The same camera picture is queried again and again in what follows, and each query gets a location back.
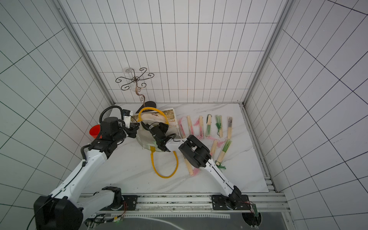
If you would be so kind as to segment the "light green folding fan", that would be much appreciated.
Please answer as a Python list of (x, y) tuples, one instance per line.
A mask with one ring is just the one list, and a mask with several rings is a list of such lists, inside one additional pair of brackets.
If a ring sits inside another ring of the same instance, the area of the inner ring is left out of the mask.
[(211, 124), (212, 124), (212, 115), (208, 114), (206, 120), (206, 132), (205, 132), (206, 137), (211, 136)]

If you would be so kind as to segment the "grey fan pink tassel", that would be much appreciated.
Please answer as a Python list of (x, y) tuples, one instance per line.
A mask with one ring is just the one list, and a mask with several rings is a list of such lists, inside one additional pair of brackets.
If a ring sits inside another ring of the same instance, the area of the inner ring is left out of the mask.
[(193, 168), (191, 163), (187, 159), (185, 159), (185, 164), (186, 164), (186, 167), (188, 169), (188, 172), (189, 172), (190, 176), (195, 176), (200, 172), (199, 169)]

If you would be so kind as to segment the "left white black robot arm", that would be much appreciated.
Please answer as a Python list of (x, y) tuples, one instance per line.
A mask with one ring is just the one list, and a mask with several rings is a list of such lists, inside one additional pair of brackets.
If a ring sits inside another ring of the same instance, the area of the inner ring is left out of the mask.
[(126, 206), (118, 187), (104, 187), (84, 201), (79, 201), (79, 198), (96, 171), (125, 140), (132, 127), (127, 116), (121, 119), (108, 117), (100, 122), (100, 134), (91, 144), (81, 148), (83, 159), (78, 166), (49, 195), (40, 196), (35, 201), (32, 220), (36, 229), (77, 230), (103, 208), (119, 210)]

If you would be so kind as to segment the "grey pink folding fan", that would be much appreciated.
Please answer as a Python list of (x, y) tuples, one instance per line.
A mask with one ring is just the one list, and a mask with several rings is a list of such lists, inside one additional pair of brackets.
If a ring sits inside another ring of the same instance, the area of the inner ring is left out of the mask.
[(228, 117), (227, 123), (227, 139), (232, 138), (232, 124), (233, 124), (233, 117)]

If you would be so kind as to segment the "green tasselled folding fan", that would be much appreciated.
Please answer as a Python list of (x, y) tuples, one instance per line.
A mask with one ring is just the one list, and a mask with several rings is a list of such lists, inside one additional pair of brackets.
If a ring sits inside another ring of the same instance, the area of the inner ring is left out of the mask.
[(217, 134), (220, 138), (223, 138), (223, 129), (222, 129), (222, 116), (221, 115), (215, 115), (216, 119), (216, 127), (217, 127)]

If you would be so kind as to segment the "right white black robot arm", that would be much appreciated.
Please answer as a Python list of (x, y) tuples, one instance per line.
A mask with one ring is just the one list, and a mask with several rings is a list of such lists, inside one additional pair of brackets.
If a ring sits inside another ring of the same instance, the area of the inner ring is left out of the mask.
[(179, 151), (191, 166), (206, 170), (220, 185), (222, 193), (212, 195), (214, 210), (250, 210), (248, 197), (242, 198), (240, 189), (230, 182), (215, 164), (210, 150), (194, 135), (186, 139), (175, 139), (176, 134), (166, 135), (169, 125), (159, 123), (148, 125), (141, 122), (142, 127), (148, 131), (156, 141), (158, 149), (164, 152)]

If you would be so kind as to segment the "pink tasselled folding fan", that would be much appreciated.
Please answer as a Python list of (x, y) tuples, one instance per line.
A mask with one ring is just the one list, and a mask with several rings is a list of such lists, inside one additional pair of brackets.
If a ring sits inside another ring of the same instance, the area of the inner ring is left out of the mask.
[(204, 128), (203, 128), (203, 117), (202, 116), (199, 116), (194, 126), (199, 127), (199, 134), (197, 135), (197, 138), (199, 140), (203, 139), (204, 138)]

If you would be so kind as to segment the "white canvas tote bag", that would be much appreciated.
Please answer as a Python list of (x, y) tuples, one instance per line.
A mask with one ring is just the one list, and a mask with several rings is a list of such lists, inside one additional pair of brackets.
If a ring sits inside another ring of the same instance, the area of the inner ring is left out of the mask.
[(150, 159), (155, 173), (164, 179), (169, 179), (175, 175), (179, 166), (179, 158), (176, 151), (171, 153), (176, 160), (174, 171), (168, 175), (161, 175), (157, 171), (154, 162), (154, 153), (170, 152), (166, 146), (167, 142), (176, 138), (181, 138), (181, 134), (176, 119), (176, 113), (173, 108), (160, 110), (154, 107), (145, 107), (140, 109), (132, 116), (136, 119), (140, 127), (137, 131), (136, 140), (142, 148), (150, 150)]

